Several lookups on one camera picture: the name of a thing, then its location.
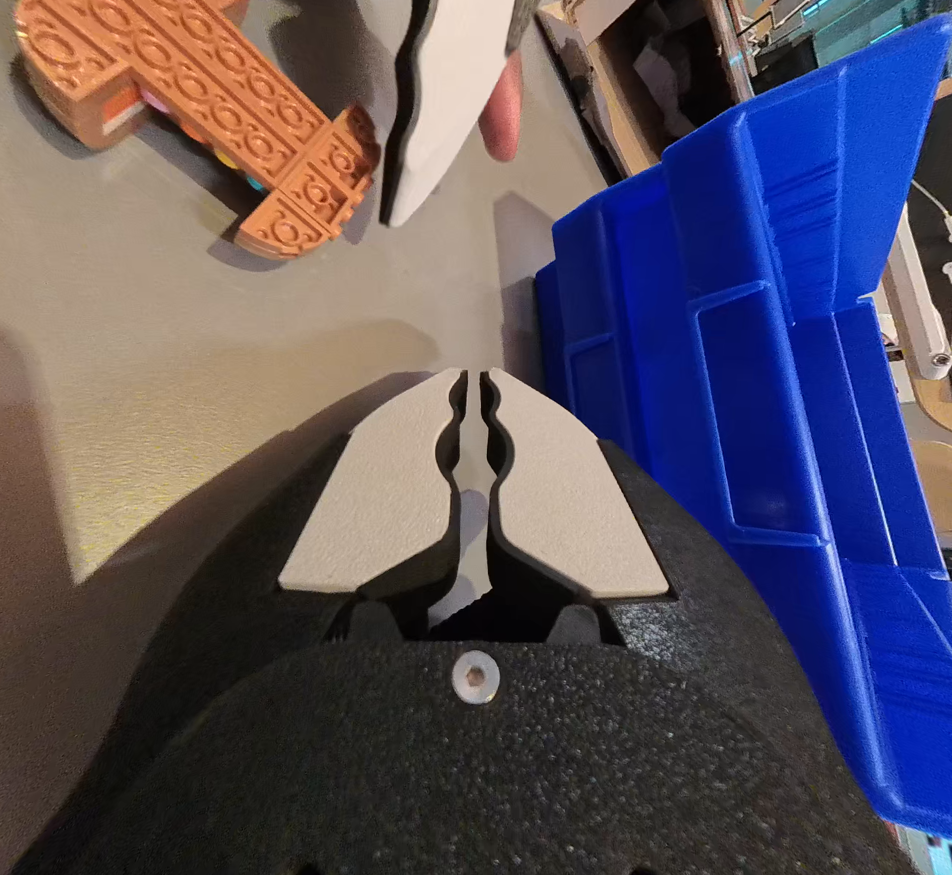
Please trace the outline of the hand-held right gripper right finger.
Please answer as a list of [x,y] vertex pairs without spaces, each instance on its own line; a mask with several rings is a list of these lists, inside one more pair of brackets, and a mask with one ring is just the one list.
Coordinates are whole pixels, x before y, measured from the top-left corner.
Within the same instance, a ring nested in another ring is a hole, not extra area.
[[503,369],[480,376],[492,588],[518,602],[655,599],[670,585],[594,433]]

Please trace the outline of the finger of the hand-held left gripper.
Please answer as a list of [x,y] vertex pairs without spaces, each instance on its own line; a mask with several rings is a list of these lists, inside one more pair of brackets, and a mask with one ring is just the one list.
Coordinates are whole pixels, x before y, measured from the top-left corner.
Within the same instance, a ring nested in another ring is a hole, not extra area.
[[506,65],[516,0],[411,0],[395,58],[380,222],[404,225],[445,176]]

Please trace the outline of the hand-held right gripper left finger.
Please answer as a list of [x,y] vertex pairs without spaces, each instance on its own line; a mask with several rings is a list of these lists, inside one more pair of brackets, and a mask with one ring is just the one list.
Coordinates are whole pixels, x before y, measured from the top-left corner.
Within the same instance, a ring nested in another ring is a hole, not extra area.
[[453,471],[469,375],[450,368],[352,429],[278,581],[320,594],[445,594],[460,558]]

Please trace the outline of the blue plastic bin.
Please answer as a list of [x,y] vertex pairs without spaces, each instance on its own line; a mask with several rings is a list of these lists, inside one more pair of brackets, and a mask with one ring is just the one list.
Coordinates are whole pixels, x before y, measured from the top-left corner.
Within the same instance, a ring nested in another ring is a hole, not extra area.
[[874,809],[950,838],[951,583],[872,294],[950,15],[731,107],[552,228],[548,395],[724,547]]

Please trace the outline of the brown brick-built toy animal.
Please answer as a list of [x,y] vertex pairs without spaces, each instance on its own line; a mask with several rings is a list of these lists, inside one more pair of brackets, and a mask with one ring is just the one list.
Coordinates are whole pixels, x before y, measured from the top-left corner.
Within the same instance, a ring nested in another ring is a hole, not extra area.
[[327,115],[247,39],[250,0],[18,0],[30,84],[70,135],[106,150],[149,111],[263,195],[235,243],[291,261],[340,236],[381,149],[354,104]]

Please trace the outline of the cardboard box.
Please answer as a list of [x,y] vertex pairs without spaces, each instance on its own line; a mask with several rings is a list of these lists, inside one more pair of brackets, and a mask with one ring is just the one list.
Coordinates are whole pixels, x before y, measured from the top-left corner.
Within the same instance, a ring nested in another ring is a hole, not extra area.
[[553,0],[535,15],[610,184],[754,96],[727,0]]

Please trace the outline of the black wood-edged divider panel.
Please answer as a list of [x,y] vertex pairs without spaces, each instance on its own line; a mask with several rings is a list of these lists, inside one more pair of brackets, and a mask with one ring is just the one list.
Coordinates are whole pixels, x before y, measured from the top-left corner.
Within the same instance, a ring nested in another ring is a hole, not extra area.
[[951,336],[951,244],[942,210],[951,209],[951,96],[934,101],[908,195],[912,237],[934,308]]

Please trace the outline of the white metal frame rail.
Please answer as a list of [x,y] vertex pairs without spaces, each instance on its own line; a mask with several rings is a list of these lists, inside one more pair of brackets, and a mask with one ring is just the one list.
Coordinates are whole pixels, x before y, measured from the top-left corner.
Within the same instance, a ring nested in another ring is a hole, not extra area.
[[950,343],[927,285],[907,203],[899,216],[881,286],[894,330],[887,337],[901,351],[910,378],[946,379],[951,369]]

